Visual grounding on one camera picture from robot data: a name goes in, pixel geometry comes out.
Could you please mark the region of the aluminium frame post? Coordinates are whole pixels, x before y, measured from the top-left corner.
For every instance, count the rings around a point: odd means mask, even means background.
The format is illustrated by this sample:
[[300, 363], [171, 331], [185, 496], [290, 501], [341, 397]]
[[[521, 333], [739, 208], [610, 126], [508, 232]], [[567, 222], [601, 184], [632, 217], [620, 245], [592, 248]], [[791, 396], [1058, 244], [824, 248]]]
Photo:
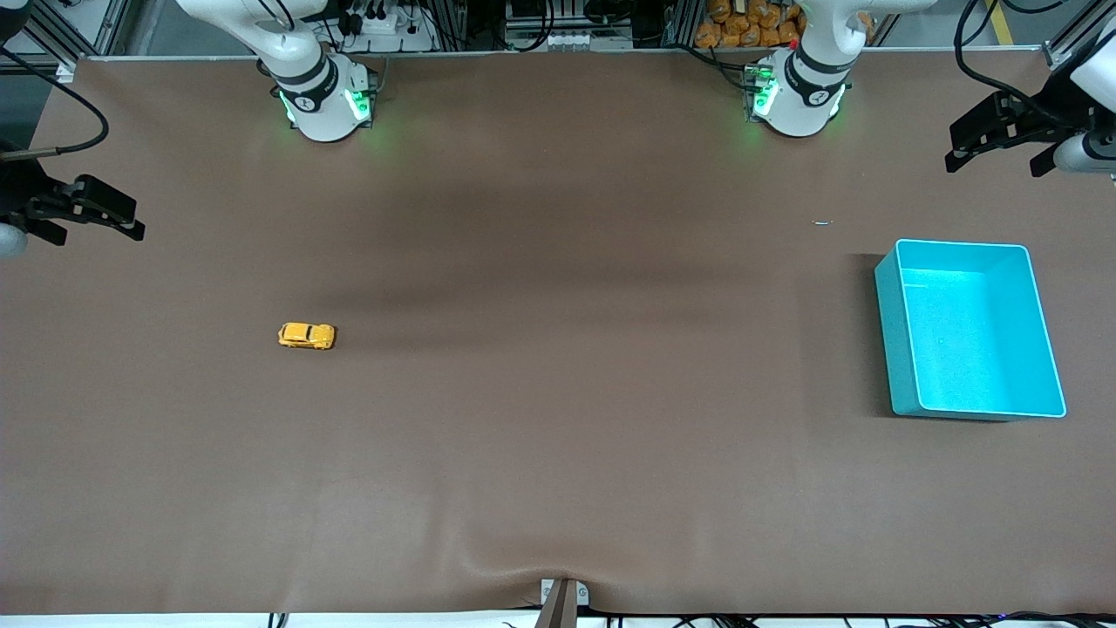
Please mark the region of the aluminium frame post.
[[142, 0], [31, 0], [28, 23], [4, 48], [59, 83], [71, 83], [79, 60], [114, 51], [137, 3]]
[[1106, 21], [1107, 17], [1085, 16], [1076, 23], [1064, 25], [1060, 31], [1045, 40], [1043, 55], [1048, 67], [1054, 71], [1080, 49], [1091, 48]]

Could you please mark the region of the brown table mat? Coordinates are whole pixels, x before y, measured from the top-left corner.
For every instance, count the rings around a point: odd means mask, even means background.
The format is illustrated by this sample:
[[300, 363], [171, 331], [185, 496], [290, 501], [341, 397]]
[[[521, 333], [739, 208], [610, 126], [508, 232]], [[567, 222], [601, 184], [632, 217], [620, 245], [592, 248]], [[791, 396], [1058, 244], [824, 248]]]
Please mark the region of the brown table mat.
[[[1116, 612], [1116, 187], [946, 174], [873, 51], [787, 141], [684, 54], [391, 61], [305, 141], [250, 60], [86, 61], [137, 200], [0, 263], [0, 615]], [[814, 226], [812, 220], [833, 220]], [[1068, 414], [889, 410], [875, 265], [1028, 248]], [[331, 323], [330, 350], [276, 342]]]

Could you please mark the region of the white power strip with plugs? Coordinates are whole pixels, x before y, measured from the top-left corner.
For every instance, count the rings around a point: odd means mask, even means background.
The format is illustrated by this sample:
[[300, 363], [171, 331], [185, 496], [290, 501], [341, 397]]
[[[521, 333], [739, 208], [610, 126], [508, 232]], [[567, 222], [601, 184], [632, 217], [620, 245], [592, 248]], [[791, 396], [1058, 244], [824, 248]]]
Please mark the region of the white power strip with plugs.
[[338, 0], [340, 49], [350, 54], [442, 51], [431, 12], [405, 0]]

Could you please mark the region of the grey metal table clamp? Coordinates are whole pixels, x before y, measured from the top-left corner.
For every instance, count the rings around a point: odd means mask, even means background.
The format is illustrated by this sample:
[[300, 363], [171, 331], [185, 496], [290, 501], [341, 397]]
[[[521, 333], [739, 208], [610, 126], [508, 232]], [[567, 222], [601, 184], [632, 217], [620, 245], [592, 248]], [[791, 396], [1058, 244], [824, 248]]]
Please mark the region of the grey metal table clamp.
[[568, 579], [541, 582], [541, 612], [533, 628], [577, 628], [579, 611], [589, 607], [589, 586]]

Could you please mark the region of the teal plastic storage bin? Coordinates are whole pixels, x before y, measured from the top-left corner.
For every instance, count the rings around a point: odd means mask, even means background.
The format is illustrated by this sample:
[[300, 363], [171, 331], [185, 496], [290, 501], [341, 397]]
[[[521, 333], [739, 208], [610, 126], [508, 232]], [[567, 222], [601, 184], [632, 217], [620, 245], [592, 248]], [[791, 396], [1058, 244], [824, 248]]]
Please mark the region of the teal plastic storage bin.
[[875, 267], [875, 287], [897, 416], [1064, 419], [1027, 247], [901, 239]]

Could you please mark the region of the yellow beetle toy car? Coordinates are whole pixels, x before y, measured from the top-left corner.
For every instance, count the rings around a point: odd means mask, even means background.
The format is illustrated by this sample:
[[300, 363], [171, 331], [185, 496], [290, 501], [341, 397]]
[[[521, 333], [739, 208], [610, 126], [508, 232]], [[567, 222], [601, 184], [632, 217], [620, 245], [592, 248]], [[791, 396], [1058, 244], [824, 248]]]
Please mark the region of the yellow beetle toy car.
[[280, 326], [276, 342], [298, 349], [330, 350], [336, 342], [337, 329], [331, 323], [288, 322]]

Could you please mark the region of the small white connector block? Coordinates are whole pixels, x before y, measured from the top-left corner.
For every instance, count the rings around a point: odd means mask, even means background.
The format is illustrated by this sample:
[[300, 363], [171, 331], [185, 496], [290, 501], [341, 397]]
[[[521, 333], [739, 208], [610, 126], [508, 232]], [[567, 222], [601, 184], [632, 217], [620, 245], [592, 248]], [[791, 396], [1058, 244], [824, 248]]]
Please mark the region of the small white connector block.
[[619, 31], [556, 31], [548, 36], [546, 51], [625, 51], [635, 40]]

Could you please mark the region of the orange packets pile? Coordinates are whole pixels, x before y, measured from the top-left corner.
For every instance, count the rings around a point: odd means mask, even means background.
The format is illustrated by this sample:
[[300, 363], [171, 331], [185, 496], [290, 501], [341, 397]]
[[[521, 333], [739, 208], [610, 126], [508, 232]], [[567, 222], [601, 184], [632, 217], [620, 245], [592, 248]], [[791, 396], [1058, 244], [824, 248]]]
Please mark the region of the orange packets pile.
[[875, 36], [889, 0], [695, 0], [701, 12], [679, 44], [698, 48], [798, 47], [856, 56]]

